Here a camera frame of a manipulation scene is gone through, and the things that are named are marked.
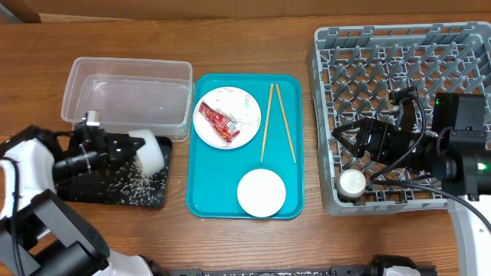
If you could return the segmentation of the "teal serving tray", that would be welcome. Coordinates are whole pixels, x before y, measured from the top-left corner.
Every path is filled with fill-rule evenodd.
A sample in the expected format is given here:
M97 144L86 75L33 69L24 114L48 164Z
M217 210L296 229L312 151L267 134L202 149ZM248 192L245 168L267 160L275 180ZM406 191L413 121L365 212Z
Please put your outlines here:
M264 160L261 163L262 140L273 83L272 105ZM282 94L292 143L296 155L293 162L278 95ZM240 179L253 169L269 169L277 173L286 188L286 200L274 219L293 219L304 208L304 150L302 87L286 74L206 74L196 82L195 100L218 87L237 87L250 93L262 111L259 131L246 145L236 149L217 149L204 143L193 130L190 134L186 204L202 218L247 219L239 205L237 187Z

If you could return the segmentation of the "right wooden chopstick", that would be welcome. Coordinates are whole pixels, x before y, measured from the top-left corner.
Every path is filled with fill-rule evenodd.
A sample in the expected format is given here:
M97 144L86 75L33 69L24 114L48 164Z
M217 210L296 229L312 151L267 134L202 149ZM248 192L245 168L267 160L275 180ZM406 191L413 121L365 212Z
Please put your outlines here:
M280 90L280 87L278 84L275 84L275 89L276 89L276 92L278 95L278 101L279 101L280 109L282 112L282 118L283 118L283 121L285 124L285 132L286 132L286 135L288 138L288 144L289 144L289 147L291 150L292 159L293 159L293 162L296 163L296 155L295 155L295 150L294 150L293 143L292 143L292 137L291 137L291 133L290 133L289 125L288 125L288 118L287 118L287 114L285 112L285 107L284 107L283 100L282 100L282 94L281 94L281 90Z

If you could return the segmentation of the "wooden chopstick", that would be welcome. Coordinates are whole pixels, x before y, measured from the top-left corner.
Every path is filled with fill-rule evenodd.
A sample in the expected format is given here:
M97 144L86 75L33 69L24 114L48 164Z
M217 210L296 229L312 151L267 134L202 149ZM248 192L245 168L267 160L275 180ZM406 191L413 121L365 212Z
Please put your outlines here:
M269 90L269 100L268 100L268 106L267 106L267 111L266 111L266 118L265 118L265 129L264 129L263 140L262 140L262 151L261 151L261 159L260 159L261 163L264 160L265 144L266 144L267 135L268 135L269 117L270 117L270 110L271 110L271 105L272 105L273 87L274 87L274 84L271 83L270 84L270 90Z
M292 137L291 137L291 133L290 133L289 125L288 125L288 118L287 118L287 114L285 112L285 107L284 107L283 100L282 100L282 94L281 94L281 90L280 90L280 87L278 84L275 84L275 89L276 89L276 92L278 95L278 101L279 101L280 109L282 112L282 118L283 118L283 121L285 124L285 132L286 132L286 135L288 138L288 144L289 144L289 147L291 150L292 159L293 159L293 162L296 163L296 155L295 155L295 150L294 150L293 143L292 143Z

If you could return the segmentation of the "grey dishwasher rack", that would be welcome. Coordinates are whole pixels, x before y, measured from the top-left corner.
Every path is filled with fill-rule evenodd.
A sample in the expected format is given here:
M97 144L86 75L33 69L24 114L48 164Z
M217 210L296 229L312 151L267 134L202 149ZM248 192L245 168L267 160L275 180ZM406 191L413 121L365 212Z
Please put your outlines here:
M346 169L366 176L381 165L357 157L331 134L363 118L398 123L391 90L415 86L423 112L418 126L429 126L439 93L490 96L490 26L486 22L375 25L319 28L308 56L308 75L318 134L318 170L324 210L333 216L388 215L445 209L439 182L421 189L373 185L359 199L337 191Z

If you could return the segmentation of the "red snack wrapper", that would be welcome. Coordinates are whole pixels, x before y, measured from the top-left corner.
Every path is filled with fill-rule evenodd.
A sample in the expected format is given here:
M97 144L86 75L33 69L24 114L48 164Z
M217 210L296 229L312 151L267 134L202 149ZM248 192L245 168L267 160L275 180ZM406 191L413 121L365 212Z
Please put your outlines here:
M207 103L199 105L199 113L224 142L231 143L240 134L242 126L239 122L215 111Z

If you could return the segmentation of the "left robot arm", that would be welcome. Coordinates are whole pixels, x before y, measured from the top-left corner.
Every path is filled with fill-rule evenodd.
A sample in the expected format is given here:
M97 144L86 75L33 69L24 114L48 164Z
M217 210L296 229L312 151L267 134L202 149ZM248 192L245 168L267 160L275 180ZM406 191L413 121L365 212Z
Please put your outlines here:
M59 132L29 126L1 144L5 203L1 211L1 261L16 275L165 275L155 261L109 249L97 229L56 194L63 182L85 187L138 158L152 176L163 166L149 130L107 133L97 126Z

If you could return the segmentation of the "grey bowl with rice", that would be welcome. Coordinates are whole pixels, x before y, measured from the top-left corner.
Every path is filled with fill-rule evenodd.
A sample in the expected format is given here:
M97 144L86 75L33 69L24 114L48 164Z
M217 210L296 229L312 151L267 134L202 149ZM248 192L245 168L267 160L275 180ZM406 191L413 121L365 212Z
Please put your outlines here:
M158 173L164 166L165 161L160 145L150 130L132 130L128 135L133 138L141 138L145 144L137 150L137 160L141 172L148 178Z

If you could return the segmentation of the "white paper cup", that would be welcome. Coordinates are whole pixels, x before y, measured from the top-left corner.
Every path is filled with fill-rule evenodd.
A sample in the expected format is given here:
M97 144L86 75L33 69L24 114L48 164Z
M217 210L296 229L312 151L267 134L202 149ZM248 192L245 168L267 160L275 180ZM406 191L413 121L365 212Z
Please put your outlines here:
M358 199L367 187L364 174L356 169L346 169L338 178L338 194L346 199Z

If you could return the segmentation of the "spilled white rice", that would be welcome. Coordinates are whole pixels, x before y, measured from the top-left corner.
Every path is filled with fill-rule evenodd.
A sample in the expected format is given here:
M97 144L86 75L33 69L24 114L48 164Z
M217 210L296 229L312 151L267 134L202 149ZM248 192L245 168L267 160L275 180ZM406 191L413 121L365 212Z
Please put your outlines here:
M111 205L134 205L160 209L166 197L169 166L146 177L133 159L120 167L113 178L102 179L84 190L84 201Z

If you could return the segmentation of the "clear plastic bin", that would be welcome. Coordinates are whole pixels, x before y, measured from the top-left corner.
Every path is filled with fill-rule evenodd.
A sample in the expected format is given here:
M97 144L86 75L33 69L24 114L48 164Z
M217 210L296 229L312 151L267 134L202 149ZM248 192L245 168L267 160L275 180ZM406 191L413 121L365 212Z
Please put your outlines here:
M79 57L68 76L61 119L75 125L99 110L108 133L148 129L182 142L189 136L193 99L193 68L186 61Z

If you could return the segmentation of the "white round plate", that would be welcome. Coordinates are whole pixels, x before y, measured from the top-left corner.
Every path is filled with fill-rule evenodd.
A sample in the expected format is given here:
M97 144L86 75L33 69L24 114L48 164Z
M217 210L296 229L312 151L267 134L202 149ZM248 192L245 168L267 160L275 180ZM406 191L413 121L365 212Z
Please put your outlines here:
M246 145L259 131L262 111L256 99L237 87L218 87L202 96L193 111L193 127L206 144L221 150Z

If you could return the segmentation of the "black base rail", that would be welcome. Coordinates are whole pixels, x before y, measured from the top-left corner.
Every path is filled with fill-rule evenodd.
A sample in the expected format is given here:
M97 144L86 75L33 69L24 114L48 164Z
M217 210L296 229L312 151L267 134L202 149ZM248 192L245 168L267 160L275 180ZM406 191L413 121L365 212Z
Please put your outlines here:
M434 265L416 265L399 255L375 255L365 264L333 265L330 268L256 269L204 271L202 269L160 269L163 276L437 276Z

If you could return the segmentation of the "left wooden chopstick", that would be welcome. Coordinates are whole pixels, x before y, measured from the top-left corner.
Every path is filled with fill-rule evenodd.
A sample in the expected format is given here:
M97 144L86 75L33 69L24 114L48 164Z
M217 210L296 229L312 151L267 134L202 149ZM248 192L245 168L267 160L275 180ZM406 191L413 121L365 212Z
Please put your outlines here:
M267 135L268 135L269 117L270 117L270 110L271 110L271 105L272 105L273 87L274 87L274 84L271 83L270 84L270 90L269 90L269 100L268 100L268 106L267 106L267 111L266 111L266 118L265 118L265 129L264 129L263 140L262 140L262 151L261 151L261 159L260 159L261 163L264 160L265 144L266 144Z

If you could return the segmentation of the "white empty bowl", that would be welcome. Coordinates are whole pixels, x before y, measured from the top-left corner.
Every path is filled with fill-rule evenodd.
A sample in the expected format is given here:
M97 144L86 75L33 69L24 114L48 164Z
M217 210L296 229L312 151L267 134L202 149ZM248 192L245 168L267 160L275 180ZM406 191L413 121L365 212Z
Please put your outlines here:
M237 199L240 207L256 218L276 214L286 200L286 188L281 177L268 169L254 169L239 181Z

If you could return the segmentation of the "black plastic tray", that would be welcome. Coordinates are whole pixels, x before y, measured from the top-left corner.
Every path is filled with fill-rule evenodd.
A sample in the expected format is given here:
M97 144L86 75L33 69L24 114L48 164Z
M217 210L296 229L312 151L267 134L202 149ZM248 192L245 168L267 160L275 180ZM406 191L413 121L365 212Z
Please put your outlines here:
M58 183L57 194L69 202L160 208L165 202L172 142L149 130L129 132L144 146L115 170L84 172Z

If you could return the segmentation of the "crumpled white napkin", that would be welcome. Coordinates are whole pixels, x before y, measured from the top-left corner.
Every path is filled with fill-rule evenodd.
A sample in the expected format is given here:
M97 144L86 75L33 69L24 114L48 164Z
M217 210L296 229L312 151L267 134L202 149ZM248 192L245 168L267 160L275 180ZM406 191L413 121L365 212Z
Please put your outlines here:
M211 103L217 111L237 122L253 125L260 121L260 110L255 99L237 87L220 87Z

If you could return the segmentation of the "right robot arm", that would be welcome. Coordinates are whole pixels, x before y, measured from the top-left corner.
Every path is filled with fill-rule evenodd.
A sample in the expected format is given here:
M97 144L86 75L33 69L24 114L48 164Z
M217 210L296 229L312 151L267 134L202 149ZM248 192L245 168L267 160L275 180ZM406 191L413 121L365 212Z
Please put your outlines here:
M490 273L490 151L486 148L486 98L477 94L438 93L432 136L427 121L413 126L424 112L417 89L392 90L390 102L400 121L363 118L332 130L353 156L370 153L385 167L368 184L399 186L437 193L449 199L461 275Z

